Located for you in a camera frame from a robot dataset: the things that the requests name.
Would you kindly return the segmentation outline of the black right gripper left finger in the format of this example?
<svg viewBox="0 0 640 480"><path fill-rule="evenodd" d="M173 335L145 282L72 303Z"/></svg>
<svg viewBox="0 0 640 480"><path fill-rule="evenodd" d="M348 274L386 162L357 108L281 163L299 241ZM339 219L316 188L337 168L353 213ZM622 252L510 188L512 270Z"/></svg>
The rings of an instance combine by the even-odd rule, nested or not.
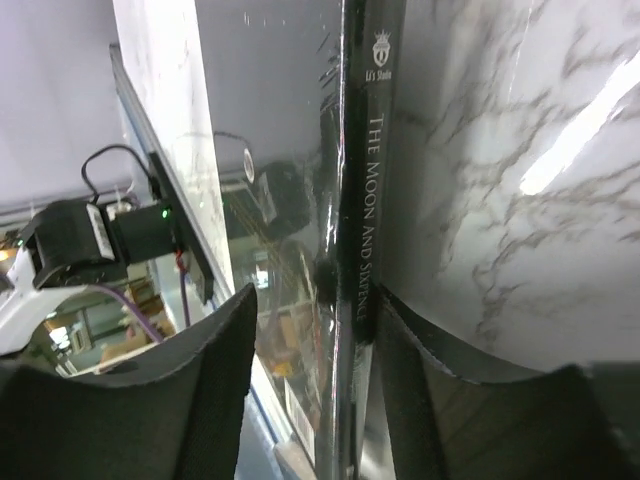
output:
<svg viewBox="0 0 640 480"><path fill-rule="evenodd" d="M5 479L230 479L249 390L257 295L109 371L1 365Z"/></svg>

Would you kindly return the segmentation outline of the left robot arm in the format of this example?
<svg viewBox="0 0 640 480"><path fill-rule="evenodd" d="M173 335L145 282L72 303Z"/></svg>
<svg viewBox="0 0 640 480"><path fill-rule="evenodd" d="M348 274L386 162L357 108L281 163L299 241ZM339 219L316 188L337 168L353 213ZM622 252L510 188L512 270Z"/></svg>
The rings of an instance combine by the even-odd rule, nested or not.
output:
<svg viewBox="0 0 640 480"><path fill-rule="evenodd" d="M67 299L107 292L130 265L165 255L176 255L201 302L213 299L215 275L165 154L151 151L141 164L153 204L111 217L95 201L58 200L21 231L13 265L1 277L2 355L23 350Z"/></svg>

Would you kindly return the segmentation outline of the black book Moon and Sixpence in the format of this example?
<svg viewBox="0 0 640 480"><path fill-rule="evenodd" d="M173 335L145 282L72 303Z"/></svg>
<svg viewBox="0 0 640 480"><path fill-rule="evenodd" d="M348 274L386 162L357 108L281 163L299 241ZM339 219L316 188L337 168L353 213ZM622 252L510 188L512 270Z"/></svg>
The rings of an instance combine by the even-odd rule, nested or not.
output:
<svg viewBox="0 0 640 480"><path fill-rule="evenodd" d="M310 479L360 475L406 5L200 1L233 283Z"/></svg>

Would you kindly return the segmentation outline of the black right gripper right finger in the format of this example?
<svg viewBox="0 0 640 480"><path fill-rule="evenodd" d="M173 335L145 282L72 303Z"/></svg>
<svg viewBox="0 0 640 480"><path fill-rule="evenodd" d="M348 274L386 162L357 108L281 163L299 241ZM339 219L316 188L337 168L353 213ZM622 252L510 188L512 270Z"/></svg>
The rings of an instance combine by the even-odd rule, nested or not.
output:
<svg viewBox="0 0 640 480"><path fill-rule="evenodd" d="M635 479L639 366L539 373L380 295L377 354L400 479Z"/></svg>

